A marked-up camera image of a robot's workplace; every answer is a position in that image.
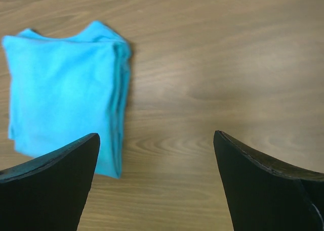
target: wood grain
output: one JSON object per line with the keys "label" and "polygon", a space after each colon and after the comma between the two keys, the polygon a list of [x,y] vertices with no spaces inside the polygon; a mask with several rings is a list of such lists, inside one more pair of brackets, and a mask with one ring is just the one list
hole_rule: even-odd
{"label": "wood grain", "polygon": [[[101,20],[133,45],[124,173],[95,176],[79,230],[232,230],[221,129],[324,172],[324,0],[0,0],[0,35],[67,37]],[[7,140],[0,54],[0,169]]]}

